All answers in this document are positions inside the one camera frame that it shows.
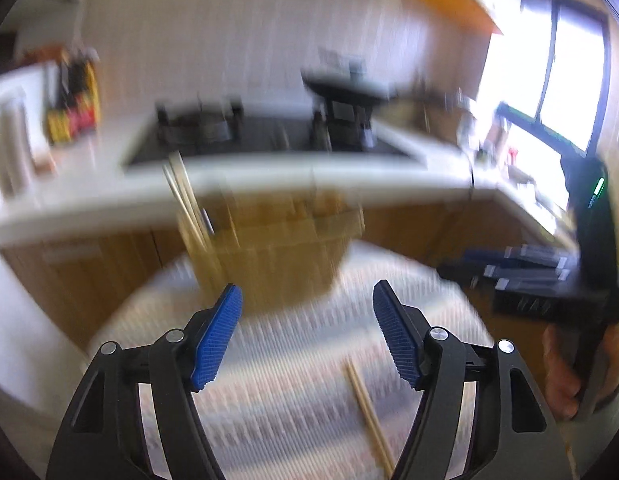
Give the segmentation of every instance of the silver screw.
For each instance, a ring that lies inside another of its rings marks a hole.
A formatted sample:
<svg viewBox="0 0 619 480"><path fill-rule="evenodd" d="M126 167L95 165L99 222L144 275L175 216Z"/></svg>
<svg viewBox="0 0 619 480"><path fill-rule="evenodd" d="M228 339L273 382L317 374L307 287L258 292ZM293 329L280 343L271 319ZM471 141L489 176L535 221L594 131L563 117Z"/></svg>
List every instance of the silver screw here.
<svg viewBox="0 0 619 480"><path fill-rule="evenodd" d="M183 341L183 338L186 335L183 334L182 330L170 330L168 334L165 336L170 343L178 343L179 341Z"/></svg>
<svg viewBox="0 0 619 480"><path fill-rule="evenodd" d="M449 334L444 328L433 328L430 330L430 336L432 336L432 339L436 339L436 341L445 341Z"/></svg>
<svg viewBox="0 0 619 480"><path fill-rule="evenodd" d="M498 342L498 349L506 354L511 354L513 352L513 343L507 339L501 339Z"/></svg>
<svg viewBox="0 0 619 480"><path fill-rule="evenodd" d="M114 352L116 352L116 343L113 343L112 341L108 341L101 346L101 354L103 355L110 355Z"/></svg>

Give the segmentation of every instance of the blue rubber tip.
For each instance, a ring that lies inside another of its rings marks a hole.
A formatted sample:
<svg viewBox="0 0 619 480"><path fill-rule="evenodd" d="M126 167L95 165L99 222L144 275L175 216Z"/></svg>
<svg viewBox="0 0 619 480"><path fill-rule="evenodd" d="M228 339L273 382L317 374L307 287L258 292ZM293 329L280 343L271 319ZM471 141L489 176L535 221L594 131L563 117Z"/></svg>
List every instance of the blue rubber tip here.
<svg viewBox="0 0 619 480"><path fill-rule="evenodd" d="M190 379L197 391L213 381L219 371L225 350L243 310L243 293L240 288L233 285L215 310L205 334L196 347L194 371Z"/></svg>
<svg viewBox="0 0 619 480"><path fill-rule="evenodd" d="M391 290L389 283L383 281L376 284L373 304L374 314L376 314L398 375L412 388L416 388L422 377L418 361L418 346L405 326L405 321L398 310L403 309L403 306Z"/></svg>

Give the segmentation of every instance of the striped tablecloth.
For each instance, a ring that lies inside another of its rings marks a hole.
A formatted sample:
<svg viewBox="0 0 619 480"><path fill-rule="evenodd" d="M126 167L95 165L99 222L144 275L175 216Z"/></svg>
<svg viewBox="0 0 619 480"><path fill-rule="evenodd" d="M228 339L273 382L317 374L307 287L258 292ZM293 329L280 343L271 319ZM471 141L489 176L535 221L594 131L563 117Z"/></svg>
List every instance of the striped tablecloth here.
<svg viewBox="0 0 619 480"><path fill-rule="evenodd" d="M354 242L331 292L314 301L242 319L213 383L195 404L228 480L381 479L380 461L345 373L352 356L363 374L382 430L398 460L420 400L401 380L372 310L373 286L389 281L404 304L461 340L491 345L461 291L397 254ZM94 338L123 348L150 344L183 327L200 309L187 259L139 290ZM465 389L448 477L462 472L473 391ZM144 427L156 474L170 478L151 388L141 385Z"/></svg>

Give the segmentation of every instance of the white countertop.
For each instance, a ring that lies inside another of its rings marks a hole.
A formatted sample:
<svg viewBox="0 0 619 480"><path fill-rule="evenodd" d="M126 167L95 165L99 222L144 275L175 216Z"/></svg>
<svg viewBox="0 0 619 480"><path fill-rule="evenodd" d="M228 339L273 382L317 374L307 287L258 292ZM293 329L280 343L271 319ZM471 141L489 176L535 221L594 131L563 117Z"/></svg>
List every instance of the white countertop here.
<svg viewBox="0 0 619 480"><path fill-rule="evenodd" d="M55 149L55 176L41 178L22 195L0 202L0 247L174 224L176 203L161 163L122 167L153 120L151 114L107 120L91 137ZM551 215L525 203L497 174L475 170L473 189L469 161L456 147L380 121L374 128L380 139L413 153L416 160L339 153L253 154L187 159L186 167L192 187L200 194L219 189L333 187L363 205L494 196L536 236L555 241L557 229Z"/></svg>

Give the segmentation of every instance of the window pane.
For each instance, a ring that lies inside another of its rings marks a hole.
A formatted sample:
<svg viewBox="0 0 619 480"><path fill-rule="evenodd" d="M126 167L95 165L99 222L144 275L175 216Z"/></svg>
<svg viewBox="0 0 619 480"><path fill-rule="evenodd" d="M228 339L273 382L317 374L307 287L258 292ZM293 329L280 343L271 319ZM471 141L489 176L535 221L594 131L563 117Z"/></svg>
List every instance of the window pane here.
<svg viewBox="0 0 619 480"><path fill-rule="evenodd" d="M541 122L583 151L592 136L604 63L601 24L562 7Z"/></svg>
<svg viewBox="0 0 619 480"><path fill-rule="evenodd" d="M560 154L518 126L512 125L507 142L518 150L516 167L534 177L538 191L566 210L569 195Z"/></svg>
<svg viewBox="0 0 619 480"><path fill-rule="evenodd" d="M531 117L541 101L549 57L551 8L549 0L546 2L545 7L523 7L520 22L507 39L509 84L504 101Z"/></svg>

